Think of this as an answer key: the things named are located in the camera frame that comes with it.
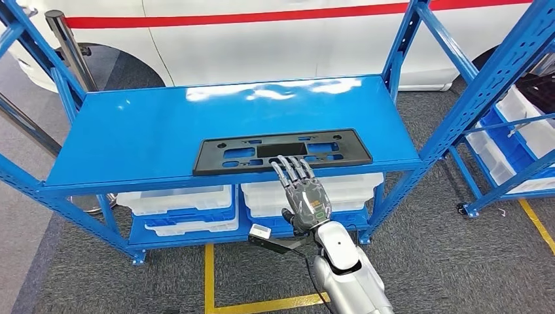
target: black cable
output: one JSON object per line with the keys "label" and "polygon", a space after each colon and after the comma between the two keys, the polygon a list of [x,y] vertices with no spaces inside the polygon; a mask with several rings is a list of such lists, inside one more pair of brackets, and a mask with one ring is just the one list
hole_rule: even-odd
{"label": "black cable", "polygon": [[356,225],[356,224],[350,224],[350,225],[347,226],[347,227],[350,227],[350,226],[354,226],[354,227],[355,227],[356,234],[355,234],[355,239],[353,240],[353,242],[354,242],[354,244],[355,244],[356,247],[359,247],[359,229],[357,228],[357,225]]}
{"label": "black cable", "polygon": [[322,300],[324,305],[328,308],[328,311],[330,311],[331,314],[334,314],[330,305],[328,304],[328,302],[326,302],[326,299],[324,299],[324,296],[322,295],[322,293],[320,293],[320,290],[318,290],[318,287],[316,286],[316,282],[314,281],[314,278],[312,277],[312,272],[310,271],[310,265],[308,263],[308,258],[306,257],[305,254],[302,254],[301,252],[297,251],[296,249],[293,249],[292,251],[295,254],[299,255],[300,257],[304,258],[304,263],[306,264],[306,270],[308,271],[308,277],[310,277],[310,281],[312,282],[312,286],[314,287],[314,290],[316,290],[316,293],[318,293],[318,296],[320,296],[320,300]]}

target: white robot arm casing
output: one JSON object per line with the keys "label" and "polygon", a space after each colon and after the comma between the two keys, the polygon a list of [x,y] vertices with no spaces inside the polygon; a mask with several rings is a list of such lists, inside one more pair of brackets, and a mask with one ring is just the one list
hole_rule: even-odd
{"label": "white robot arm casing", "polygon": [[315,240],[323,247],[314,260],[316,280],[339,314],[393,314],[384,282],[339,222],[320,226]]}

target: shelf surface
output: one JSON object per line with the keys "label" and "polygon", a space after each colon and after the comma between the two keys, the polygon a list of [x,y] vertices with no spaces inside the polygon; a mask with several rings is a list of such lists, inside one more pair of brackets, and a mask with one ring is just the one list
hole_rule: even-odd
{"label": "shelf surface", "polygon": [[420,159],[379,75],[88,94],[44,191],[127,192],[275,180],[193,177],[204,139],[353,128],[373,157],[317,175],[414,169]]}

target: blue metal shelf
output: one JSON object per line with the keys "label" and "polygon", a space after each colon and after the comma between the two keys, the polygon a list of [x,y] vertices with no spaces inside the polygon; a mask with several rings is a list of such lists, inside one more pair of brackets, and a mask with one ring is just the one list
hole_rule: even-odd
{"label": "blue metal shelf", "polygon": [[[486,178],[490,188],[492,188],[492,189],[498,188],[499,185],[497,185],[497,183],[494,181],[493,177],[490,175],[490,170],[486,167],[486,164],[484,164],[484,162],[482,161],[480,156],[472,149],[472,146],[470,146],[470,144],[468,143],[468,141],[466,141],[466,139],[464,139],[462,143],[464,143],[466,145],[466,147],[468,148],[468,150],[470,151],[471,156],[474,158],[474,160],[478,164],[480,172]],[[464,175],[464,178],[469,184],[472,184],[471,181],[473,181],[473,178],[470,176],[470,174]],[[482,194],[480,193],[480,194],[476,195],[474,193],[474,196],[476,198],[481,198]],[[547,197],[551,197],[551,196],[555,196],[555,189],[505,194],[505,195],[500,196],[499,199],[500,200],[517,200],[519,198],[547,198]]]}
{"label": "blue metal shelf", "polygon": [[357,131],[373,162],[316,169],[317,175],[420,163],[379,75],[88,94],[43,191],[64,196],[271,181],[271,171],[193,177],[200,143],[345,128]]}
{"label": "blue metal shelf", "polygon": [[[56,83],[73,124],[46,182],[32,177],[1,154],[0,180],[142,264],[147,249],[245,240],[250,228],[246,208],[240,208],[240,227],[233,232],[158,237],[137,219],[126,239],[119,234],[102,194],[273,181],[276,176],[272,172],[192,176],[201,141],[353,128],[373,162],[316,169],[317,175],[403,171],[387,194],[384,184],[376,187],[371,216],[355,223],[360,231],[359,241],[368,243],[371,234],[447,150],[454,152],[456,161],[460,160],[454,145],[461,141],[463,133],[555,39],[555,0],[534,0],[478,72],[429,10],[430,1],[410,0],[384,69],[378,75],[86,93],[16,1],[0,0],[0,20],[8,27],[0,36],[0,52],[18,37]],[[395,109],[395,100],[403,60],[422,21],[468,87],[417,153]],[[477,215],[480,208],[502,198],[554,160],[555,150],[483,196],[475,183],[471,184],[473,192],[481,197],[467,204],[469,215]],[[462,170],[465,176],[469,174],[465,167]],[[83,213],[64,197],[75,194],[100,194],[106,224]],[[290,230],[276,231],[277,236],[291,236]]]}

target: white car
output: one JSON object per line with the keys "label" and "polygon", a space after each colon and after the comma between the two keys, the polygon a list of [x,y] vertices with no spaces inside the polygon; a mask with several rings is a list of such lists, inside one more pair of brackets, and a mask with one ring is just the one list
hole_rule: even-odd
{"label": "white car", "polygon": [[[379,73],[407,0],[18,0],[52,48],[44,13],[65,13],[77,42],[127,52],[166,86]],[[495,48],[531,0],[433,0],[472,60]],[[37,85],[54,84],[19,45]],[[403,64],[403,90],[447,90],[458,71],[425,25]]]}

